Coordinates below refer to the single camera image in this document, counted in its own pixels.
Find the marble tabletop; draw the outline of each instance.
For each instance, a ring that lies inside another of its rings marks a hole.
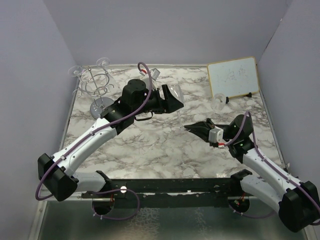
[[[183,125],[213,119],[228,124],[246,110],[252,113],[257,144],[272,161],[282,165],[268,117],[259,93],[231,98],[220,111],[212,108],[211,89],[206,68],[158,68],[159,85],[179,84],[184,94],[181,109]],[[110,69],[118,83],[107,97],[117,99],[128,80],[140,78],[136,68]],[[90,114],[92,98],[76,98],[69,119],[64,146],[67,146],[95,121]],[[234,159],[227,149],[210,147],[199,137],[180,128],[176,112],[154,115],[135,122],[114,139],[103,144],[79,167],[79,172],[103,171],[111,179],[224,178],[249,169]]]

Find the whiteboard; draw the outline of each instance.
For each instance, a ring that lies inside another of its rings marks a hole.
[[[259,92],[254,56],[209,63],[207,70],[212,96],[223,94],[232,98]]]

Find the purple-gray wall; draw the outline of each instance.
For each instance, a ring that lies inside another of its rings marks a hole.
[[[41,0],[2,1],[0,31],[0,239],[25,240],[37,159],[59,147],[75,62]]]
[[[258,63],[284,160],[320,193],[320,1],[294,0]],[[315,227],[320,239],[320,227]]]
[[[75,61],[260,59],[290,0],[43,0]]]

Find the cable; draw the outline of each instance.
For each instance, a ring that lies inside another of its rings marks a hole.
[[[92,211],[94,212],[93,216],[99,216],[100,219],[109,219],[109,220],[116,220],[116,221],[123,221],[123,220],[129,220],[131,218],[133,218],[138,212],[139,212],[139,209],[140,209],[140,199],[139,199],[139,196],[138,194],[136,194],[134,191],[132,191],[131,189],[113,189],[113,190],[110,190],[110,191],[101,191],[101,192],[94,192],[94,194],[98,194],[98,195],[101,195],[101,194],[111,194],[111,193],[114,193],[114,192],[120,192],[120,191],[129,191],[131,193],[134,194],[134,196],[136,197],[136,209],[134,211],[133,214],[131,214],[130,216],[126,216],[126,217],[111,217],[111,216],[105,216],[105,215],[99,215],[96,213],[95,209],[94,209],[94,206],[92,205]]]
[[[246,122],[246,118],[249,117],[252,120],[252,116],[251,113],[249,111],[246,111],[244,113],[244,117],[242,119],[242,123],[241,126],[239,128],[239,131],[237,132],[237,134],[235,135],[235,137],[230,141],[231,143],[233,143],[237,137],[239,137],[242,129],[244,128],[245,122]],[[252,131],[252,136],[253,136],[253,144],[254,144],[254,149],[256,151],[256,153],[259,155],[259,157],[271,168],[273,169],[277,174],[279,174],[282,178],[284,178],[286,181],[288,181],[289,183],[293,184],[295,187],[297,187],[310,201],[311,203],[315,206],[315,208],[317,209],[317,211],[320,214],[320,207],[319,205],[316,203],[316,201],[297,183],[295,183],[294,181],[292,181],[290,178],[288,178],[285,174],[283,174],[281,171],[279,171],[275,166],[273,166],[259,151],[258,146],[257,146],[257,141],[256,141],[256,135],[255,135],[255,130],[253,129]],[[318,222],[314,222],[311,224],[312,226],[319,226],[320,225],[320,220]]]
[[[243,217],[249,218],[249,219],[266,219],[266,218],[271,217],[272,215],[274,215],[276,213],[275,211],[272,211],[272,212],[270,212],[270,213],[268,213],[267,215],[264,215],[264,216],[252,216],[252,215],[248,215],[248,214],[245,214],[243,212],[239,212],[239,211],[235,210],[230,204],[229,204],[229,208],[231,208],[234,213],[236,213],[238,215],[241,215]]]
[[[144,68],[146,69],[148,75],[149,75],[149,83],[150,83],[150,86],[152,85],[152,76],[151,76],[151,72],[148,68],[148,66],[144,63],[144,62],[139,62],[137,67],[139,69],[139,71],[141,71],[141,68],[140,68],[140,65],[143,65]],[[105,129],[107,127],[110,127],[111,125],[115,125],[115,124],[118,124],[120,122],[122,122],[123,120],[126,120],[134,115],[136,115],[148,102],[150,96],[151,96],[151,92],[152,92],[152,87],[150,87],[149,91],[148,91],[148,94],[146,95],[146,98],[145,100],[143,101],[143,103],[141,104],[140,107],[138,107],[135,111],[133,111],[132,113],[128,114],[127,116],[124,116],[118,120],[115,120],[115,121],[112,121],[108,124],[105,124],[101,127],[98,127],[97,129],[93,130],[93,134],[99,132],[100,130],[102,129]],[[63,160],[63,159],[66,159],[66,157],[72,153],[73,150],[75,150],[80,144],[82,144],[85,140],[87,140],[89,137],[91,137],[92,135],[89,133],[88,135],[84,136],[82,139],[80,139],[73,147],[71,147],[67,152],[65,152],[65,154],[63,154],[54,164],[52,164],[49,169],[44,173],[44,175],[42,176],[38,186],[36,187],[36,190],[35,190],[35,199],[37,199],[38,201],[43,201],[43,200],[46,200],[50,197],[53,196],[53,194],[50,194],[48,196],[44,196],[44,197],[40,197],[39,196],[39,193],[40,193],[40,189],[41,189],[41,186],[42,184],[45,182],[47,176],[51,173],[51,171]]]

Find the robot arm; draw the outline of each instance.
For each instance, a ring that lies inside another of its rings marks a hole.
[[[228,147],[234,158],[260,175],[246,171],[249,174],[240,179],[242,190],[270,206],[289,230],[297,232],[312,225],[320,218],[316,186],[301,182],[267,158],[256,145],[251,115],[247,120],[245,116],[247,113],[238,115],[229,125],[216,125],[207,118],[184,127],[212,147]]]
[[[162,99],[160,89],[155,87],[154,80],[150,82],[151,84],[149,83],[147,87],[146,77],[142,80],[131,79],[123,88],[121,97],[108,106],[100,118],[78,139],[50,157],[45,153],[39,157],[39,179],[58,201],[67,199],[74,192],[99,192],[112,189],[111,181],[103,172],[84,173],[76,172],[76,170],[102,144],[133,124],[136,115],[142,113],[151,113],[152,116],[153,114],[169,114],[184,106],[166,84],[161,86],[164,95]],[[38,187],[36,198],[44,200],[45,198],[38,196],[39,189]]]

